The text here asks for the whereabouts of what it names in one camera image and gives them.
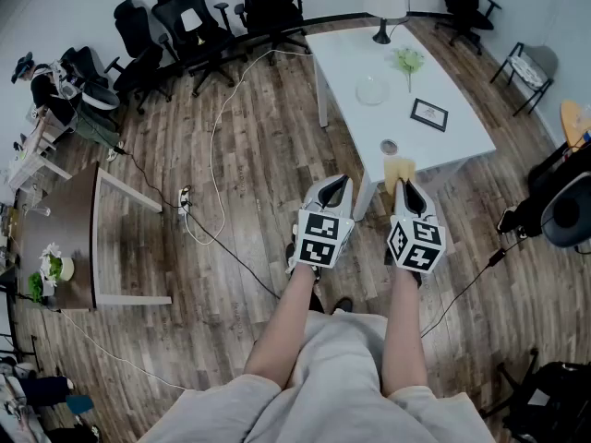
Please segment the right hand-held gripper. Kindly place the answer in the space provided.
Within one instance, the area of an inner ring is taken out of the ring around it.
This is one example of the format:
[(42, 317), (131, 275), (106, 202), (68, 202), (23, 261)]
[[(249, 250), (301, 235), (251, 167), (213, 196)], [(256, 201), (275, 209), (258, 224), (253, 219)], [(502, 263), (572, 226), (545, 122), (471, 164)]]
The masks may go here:
[(398, 179), (387, 246), (398, 268), (431, 273), (446, 250), (446, 230), (430, 221), (409, 218), (408, 211), (416, 218), (436, 215), (433, 200), (419, 184)]

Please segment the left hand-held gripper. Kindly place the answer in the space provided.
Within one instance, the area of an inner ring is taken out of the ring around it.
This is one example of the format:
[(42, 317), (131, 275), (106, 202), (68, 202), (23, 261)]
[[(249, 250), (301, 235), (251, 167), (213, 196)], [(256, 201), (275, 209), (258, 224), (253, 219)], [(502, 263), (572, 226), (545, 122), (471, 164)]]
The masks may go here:
[(313, 184), (305, 195), (295, 225), (295, 261), (333, 267), (343, 252), (355, 222), (353, 181), (338, 174)]

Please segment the yellow sponge cloth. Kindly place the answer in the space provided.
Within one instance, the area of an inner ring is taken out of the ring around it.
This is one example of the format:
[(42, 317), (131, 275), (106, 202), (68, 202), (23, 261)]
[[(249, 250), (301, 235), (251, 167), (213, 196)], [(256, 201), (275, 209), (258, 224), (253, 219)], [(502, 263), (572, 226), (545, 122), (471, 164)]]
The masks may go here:
[(394, 194), (396, 183), (414, 181), (416, 179), (416, 163), (413, 160), (398, 156), (384, 158), (384, 183), (389, 195)]

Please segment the clear glass plate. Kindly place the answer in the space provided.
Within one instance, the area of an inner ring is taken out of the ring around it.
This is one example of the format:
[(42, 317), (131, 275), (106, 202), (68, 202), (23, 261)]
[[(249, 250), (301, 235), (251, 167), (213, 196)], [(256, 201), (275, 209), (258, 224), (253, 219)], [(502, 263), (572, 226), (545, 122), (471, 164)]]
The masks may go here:
[(364, 76), (356, 82), (356, 98), (366, 106), (378, 106), (386, 102), (390, 95), (387, 80), (374, 76)]

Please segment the person's left forearm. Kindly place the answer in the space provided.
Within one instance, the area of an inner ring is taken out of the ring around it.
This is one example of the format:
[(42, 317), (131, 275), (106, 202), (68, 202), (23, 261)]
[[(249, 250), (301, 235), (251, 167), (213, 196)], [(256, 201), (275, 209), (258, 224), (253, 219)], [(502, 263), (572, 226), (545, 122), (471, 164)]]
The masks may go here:
[(247, 359), (246, 375), (263, 377), (285, 388), (304, 340), (314, 282), (312, 268), (297, 263), (279, 304)]

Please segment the person's right forearm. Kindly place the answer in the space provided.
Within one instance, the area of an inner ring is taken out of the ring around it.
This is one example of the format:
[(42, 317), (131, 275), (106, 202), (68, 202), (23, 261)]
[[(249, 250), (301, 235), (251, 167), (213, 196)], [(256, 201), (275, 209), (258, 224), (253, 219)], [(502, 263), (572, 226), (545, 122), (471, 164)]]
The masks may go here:
[(381, 364), (381, 389), (385, 397), (399, 389), (426, 386), (428, 373), (419, 327), (419, 289), (406, 269), (393, 269)]

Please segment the white green artificial flowers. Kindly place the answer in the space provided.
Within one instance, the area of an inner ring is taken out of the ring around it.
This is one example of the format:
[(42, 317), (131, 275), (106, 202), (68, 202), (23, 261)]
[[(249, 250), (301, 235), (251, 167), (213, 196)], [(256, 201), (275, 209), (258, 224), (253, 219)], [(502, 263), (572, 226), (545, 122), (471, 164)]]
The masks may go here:
[(393, 67), (404, 74), (409, 92), (412, 92), (412, 76), (424, 65), (424, 60), (424, 55), (411, 47), (396, 48), (392, 52)]

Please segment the grey rimmed black panel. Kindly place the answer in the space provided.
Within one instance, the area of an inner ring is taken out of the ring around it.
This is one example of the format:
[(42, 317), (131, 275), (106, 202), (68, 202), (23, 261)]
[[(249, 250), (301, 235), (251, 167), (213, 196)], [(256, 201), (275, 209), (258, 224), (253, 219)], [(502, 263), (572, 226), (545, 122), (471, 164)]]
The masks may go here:
[(541, 231), (560, 248), (576, 248), (591, 239), (591, 173), (583, 172), (544, 209)]

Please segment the folding chair with patterned cushion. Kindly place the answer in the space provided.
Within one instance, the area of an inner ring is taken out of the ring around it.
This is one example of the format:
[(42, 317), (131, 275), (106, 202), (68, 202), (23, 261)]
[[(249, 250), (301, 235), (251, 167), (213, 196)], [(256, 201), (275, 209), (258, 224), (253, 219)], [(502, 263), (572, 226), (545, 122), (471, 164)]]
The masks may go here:
[(526, 106), (529, 107), (527, 114), (531, 114), (554, 83), (559, 66), (558, 56), (546, 45), (531, 46), (518, 42), (502, 62), (490, 80), (490, 84), (496, 80), (506, 66), (511, 69), (508, 86), (511, 85), (513, 77), (517, 75), (531, 90), (531, 96), (515, 110), (513, 117)]

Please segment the yellow round table black base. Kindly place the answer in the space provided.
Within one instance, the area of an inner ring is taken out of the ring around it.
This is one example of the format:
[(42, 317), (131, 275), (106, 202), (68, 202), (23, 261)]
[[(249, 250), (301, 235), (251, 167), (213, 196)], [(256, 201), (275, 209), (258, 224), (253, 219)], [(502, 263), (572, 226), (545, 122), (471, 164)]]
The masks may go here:
[(565, 100), (561, 103), (561, 124), (567, 145), (577, 151), (591, 141), (591, 106)]

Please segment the person's beige shirt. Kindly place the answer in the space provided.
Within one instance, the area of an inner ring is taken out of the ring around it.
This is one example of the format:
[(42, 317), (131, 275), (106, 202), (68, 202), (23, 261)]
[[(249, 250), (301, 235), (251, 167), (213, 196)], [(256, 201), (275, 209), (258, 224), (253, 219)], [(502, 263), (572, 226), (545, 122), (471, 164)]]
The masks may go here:
[(311, 312), (287, 389), (244, 374), (186, 390), (138, 443), (495, 443), (465, 393), (380, 390), (386, 320)]

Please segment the white shade table lamp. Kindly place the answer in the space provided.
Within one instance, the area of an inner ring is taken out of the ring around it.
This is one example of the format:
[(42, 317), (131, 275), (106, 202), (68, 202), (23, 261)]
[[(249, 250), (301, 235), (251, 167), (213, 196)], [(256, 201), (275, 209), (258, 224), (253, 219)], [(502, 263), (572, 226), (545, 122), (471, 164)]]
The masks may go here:
[(398, 24), (408, 20), (410, 0), (365, 0), (364, 11), (380, 20), (380, 28), (372, 37), (373, 41), (386, 45), (391, 42), (387, 32), (388, 21), (394, 19)]

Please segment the black office chair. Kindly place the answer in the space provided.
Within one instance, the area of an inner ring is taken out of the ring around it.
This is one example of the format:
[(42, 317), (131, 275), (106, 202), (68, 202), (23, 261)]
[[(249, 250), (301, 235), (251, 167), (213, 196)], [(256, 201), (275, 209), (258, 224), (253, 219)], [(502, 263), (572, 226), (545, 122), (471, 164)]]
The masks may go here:
[(477, 30), (494, 30), (494, 25), (489, 17), (494, 9), (502, 10), (502, 7), (493, 0), (488, 0), (489, 5), (485, 13), (479, 11), (479, 0), (444, 0), (451, 19), (437, 21), (434, 30), (449, 28), (454, 30), (449, 40), (449, 45), (454, 46), (456, 40), (465, 38), (476, 48), (476, 54), (482, 55), (481, 37), (473, 32)]
[(504, 363), (497, 365), (513, 393), (491, 409), (481, 409), (480, 416), (487, 419), (508, 409), (503, 427), (519, 443), (591, 443), (591, 362), (537, 367), (538, 349), (530, 355), (520, 382)]
[[(247, 61), (244, 53), (226, 54), (236, 44), (236, 37), (230, 29), (226, 14), (228, 5), (221, 2), (214, 7), (221, 12), (223, 24), (213, 17), (205, 0), (157, 0), (151, 9), (152, 15), (165, 28), (158, 43), (173, 57), (175, 64), (187, 70), (190, 76), (198, 72), (201, 74), (200, 79), (194, 83), (193, 97), (199, 95), (199, 88), (213, 72), (222, 76), (227, 86), (232, 88), (235, 85), (234, 79), (223, 69), (223, 65), (235, 60)], [(199, 28), (199, 35), (204, 40), (202, 45), (187, 40), (181, 14), (189, 8), (194, 8), (202, 20)]]
[(115, 27), (119, 32), (131, 61), (126, 66), (116, 57), (103, 71), (118, 72), (113, 88), (127, 103), (132, 92), (138, 101), (137, 112), (144, 114), (143, 104), (152, 92), (158, 92), (169, 102), (172, 96), (163, 89), (163, 73), (160, 64), (163, 48), (151, 37), (148, 12), (144, 6), (136, 6), (133, 0), (125, 0), (114, 10)]
[(276, 50), (280, 44), (298, 46), (304, 54), (311, 54), (308, 46), (291, 38), (291, 35), (307, 33), (302, 27), (304, 23), (303, 0), (244, 0), (235, 6), (235, 14), (239, 16), (249, 37), (264, 39), (246, 47), (247, 54), (265, 44)]

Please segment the small white lamp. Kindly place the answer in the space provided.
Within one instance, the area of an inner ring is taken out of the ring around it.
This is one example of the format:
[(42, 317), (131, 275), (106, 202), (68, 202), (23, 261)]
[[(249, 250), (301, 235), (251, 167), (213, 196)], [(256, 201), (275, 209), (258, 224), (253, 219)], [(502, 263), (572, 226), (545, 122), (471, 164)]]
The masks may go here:
[(199, 28), (202, 26), (202, 20), (194, 8), (189, 8), (181, 14), (182, 24), (187, 36), (187, 40), (196, 45), (202, 45), (204, 40), (199, 35)]

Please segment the grey shell office chair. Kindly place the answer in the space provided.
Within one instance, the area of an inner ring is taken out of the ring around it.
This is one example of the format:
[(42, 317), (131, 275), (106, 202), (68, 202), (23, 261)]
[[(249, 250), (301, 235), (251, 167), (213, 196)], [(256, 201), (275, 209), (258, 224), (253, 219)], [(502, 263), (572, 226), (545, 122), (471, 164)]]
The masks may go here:
[(80, 94), (89, 106), (103, 112), (119, 106), (119, 98), (110, 91), (107, 78), (99, 75), (88, 46), (79, 50), (67, 49), (60, 59), (60, 66), (65, 70), (60, 77), (62, 86), (72, 94)]

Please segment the brown table with white legs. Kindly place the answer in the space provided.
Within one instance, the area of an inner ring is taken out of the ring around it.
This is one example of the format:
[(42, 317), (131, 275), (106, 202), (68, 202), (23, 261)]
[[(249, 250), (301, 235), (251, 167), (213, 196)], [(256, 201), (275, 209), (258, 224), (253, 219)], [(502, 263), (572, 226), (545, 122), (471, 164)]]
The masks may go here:
[(41, 266), (42, 251), (55, 243), (61, 253), (73, 259), (73, 276), (57, 286), (49, 303), (57, 309), (92, 310), (99, 305), (170, 305), (169, 296), (107, 294), (99, 278), (98, 232), (101, 187), (107, 185), (140, 206), (156, 213), (160, 203), (141, 194), (92, 163), (39, 202), (48, 208), (43, 215), (28, 210), (21, 227), (20, 271), (27, 279)]

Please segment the small white desk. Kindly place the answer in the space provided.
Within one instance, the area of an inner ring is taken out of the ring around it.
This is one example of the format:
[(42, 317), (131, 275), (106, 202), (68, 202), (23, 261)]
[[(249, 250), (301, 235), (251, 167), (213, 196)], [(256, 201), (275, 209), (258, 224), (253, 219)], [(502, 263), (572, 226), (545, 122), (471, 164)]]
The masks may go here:
[(60, 175), (66, 180), (72, 177), (71, 174), (50, 162), (37, 152), (28, 152), (19, 154), (12, 161), (8, 168), (8, 185), (16, 193), (18, 190), (27, 190), (25, 183), (34, 176), (42, 167), (46, 167), (55, 174)]

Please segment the pile of bags and clothes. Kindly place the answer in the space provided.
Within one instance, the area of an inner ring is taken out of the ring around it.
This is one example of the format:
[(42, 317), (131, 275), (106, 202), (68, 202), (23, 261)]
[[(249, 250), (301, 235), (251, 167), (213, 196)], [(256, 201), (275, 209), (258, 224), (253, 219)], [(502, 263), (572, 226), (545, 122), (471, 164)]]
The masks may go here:
[[(64, 404), (75, 416), (72, 426), (45, 429), (44, 408)], [(101, 431), (82, 415), (94, 408), (90, 396), (77, 394), (71, 379), (37, 377), (29, 363), (0, 357), (0, 443), (101, 443)]]

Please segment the black picture frame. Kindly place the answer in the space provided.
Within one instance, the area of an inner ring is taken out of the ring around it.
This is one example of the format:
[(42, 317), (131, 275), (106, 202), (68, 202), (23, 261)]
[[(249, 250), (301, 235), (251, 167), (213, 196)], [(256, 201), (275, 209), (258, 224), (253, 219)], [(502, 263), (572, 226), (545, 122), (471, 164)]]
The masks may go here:
[(410, 118), (440, 132), (447, 128), (448, 112), (436, 105), (415, 99)]

